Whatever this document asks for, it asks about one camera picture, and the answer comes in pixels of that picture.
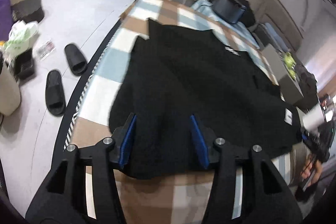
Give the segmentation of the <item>person's right hand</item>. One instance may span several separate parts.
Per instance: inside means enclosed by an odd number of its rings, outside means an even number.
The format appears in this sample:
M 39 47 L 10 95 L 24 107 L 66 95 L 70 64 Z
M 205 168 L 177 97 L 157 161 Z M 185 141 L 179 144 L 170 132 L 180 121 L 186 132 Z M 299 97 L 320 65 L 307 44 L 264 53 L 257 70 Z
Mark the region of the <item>person's right hand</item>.
M 303 166 L 303 170 L 301 172 L 301 178 L 303 180 L 309 178 L 313 171 L 315 171 L 315 174 L 314 174 L 314 176 L 311 177 L 311 181 L 308 184 L 308 187 L 315 184 L 319 180 L 319 178 L 322 174 L 322 164 L 321 164 L 321 162 L 317 160 L 315 163 L 313 163 L 312 156 L 309 155 L 306 158 L 305 165 Z

